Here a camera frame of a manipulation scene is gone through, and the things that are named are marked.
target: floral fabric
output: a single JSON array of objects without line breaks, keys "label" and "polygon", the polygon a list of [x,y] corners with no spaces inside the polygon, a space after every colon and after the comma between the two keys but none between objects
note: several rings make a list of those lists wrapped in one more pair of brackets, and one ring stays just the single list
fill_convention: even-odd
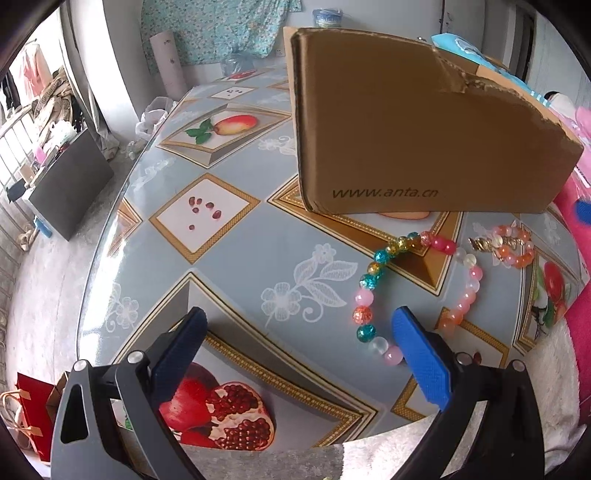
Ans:
[{"label": "floral fabric", "polygon": [[301,0],[145,0],[141,37],[150,72],[158,71],[150,37],[172,30],[181,64],[215,63],[230,53],[269,55]]}]

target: white cylinder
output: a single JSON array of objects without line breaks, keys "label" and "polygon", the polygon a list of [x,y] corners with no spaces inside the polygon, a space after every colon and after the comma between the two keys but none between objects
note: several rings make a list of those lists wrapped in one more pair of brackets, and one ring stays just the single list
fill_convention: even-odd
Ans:
[{"label": "white cylinder", "polygon": [[150,43],[166,95],[173,100],[180,100],[189,89],[183,76],[181,61],[178,59],[173,32],[171,30],[160,32],[150,38]]}]

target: concrete floor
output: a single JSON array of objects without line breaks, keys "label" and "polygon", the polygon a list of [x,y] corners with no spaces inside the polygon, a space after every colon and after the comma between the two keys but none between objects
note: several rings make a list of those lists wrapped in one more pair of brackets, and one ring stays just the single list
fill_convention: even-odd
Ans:
[{"label": "concrete floor", "polygon": [[7,326],[7,381],[17,372],[55,383],[76,361],[76,330],[90,263],[111,206],[133,161],[120,151],[109,163],[115,172],[90,206],[77,234],[39,234],[21,260]]}]

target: screw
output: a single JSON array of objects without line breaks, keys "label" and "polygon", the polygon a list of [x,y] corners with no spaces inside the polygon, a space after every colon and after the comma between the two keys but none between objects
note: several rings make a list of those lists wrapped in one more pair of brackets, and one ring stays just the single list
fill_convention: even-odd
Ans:
[{"label": "screw", "polygon": [[460,365],[470,365],[472,363],[472,357],[466,352],[460,352],[456,355],[457,363]]},{"label": "screw", "polygon": [[87,364],[88,364],[88,362],[86,360],[78,360],[74,364],[74,370],[77,372],[82,372],[86,368]]},{"label": "screw", "polygon": [[138,364],[140,363],[142,360],[144,359],[144,353],[140,352],[139,350],[136,350],[135,352],[131,352],[128,356],[127,356],[127,361],[130,364]]},{"label": "screw", "polygon": [[513,369],[517,370],[518,372],[525,370],[525,364],[521,360],[513,360],[511,365],[513,366]]}]

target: blue container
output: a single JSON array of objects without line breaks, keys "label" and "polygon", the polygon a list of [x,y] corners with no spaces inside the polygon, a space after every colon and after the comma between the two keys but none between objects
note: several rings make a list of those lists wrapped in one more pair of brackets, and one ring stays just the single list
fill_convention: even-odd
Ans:
[{"label": "blue container", "polygon": [[49,230],[49,228],[45,225],[45,223],[40,221],[39,218],[37,218],[37,217],[35,217],[35,219],[33,220],[33,223],[35,223],[35,226],[39,229],[39,231],[43,235],[45,235],[47,238],[51,238],[53,232],[51,230]]},{"label": "blue container", "polygon": [[343,11],[336,8],[317,8],[312,10],[314,25],[320,28],[340,27]]}]

